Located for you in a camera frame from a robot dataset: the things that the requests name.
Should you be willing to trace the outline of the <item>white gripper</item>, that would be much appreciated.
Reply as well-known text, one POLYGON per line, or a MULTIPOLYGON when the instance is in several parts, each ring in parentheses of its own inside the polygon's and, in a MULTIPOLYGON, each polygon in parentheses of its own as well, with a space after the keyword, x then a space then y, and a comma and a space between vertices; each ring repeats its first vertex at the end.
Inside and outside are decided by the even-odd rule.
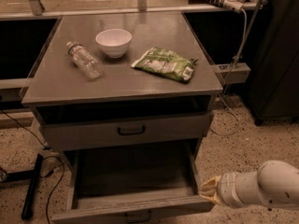
POLYGON ((241 208, 250 204, 257 204, 259 187, 257 173, 225 173, 209 178, 200 186, 202 192, 215 192, 212 196, 201 194, 201 197, 211 203, 232 208, 241 208))

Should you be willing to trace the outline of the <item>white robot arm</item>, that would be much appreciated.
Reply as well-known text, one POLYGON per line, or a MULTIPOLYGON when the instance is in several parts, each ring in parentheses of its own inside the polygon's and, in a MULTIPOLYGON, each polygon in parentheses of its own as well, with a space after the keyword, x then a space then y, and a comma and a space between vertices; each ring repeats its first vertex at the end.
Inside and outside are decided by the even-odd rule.
POLYGON ((299 210, 299 170, 284 161, 265 161, 256 171, 214 176, 200 186, 202 198, 230 208, 260 205, 299 210))

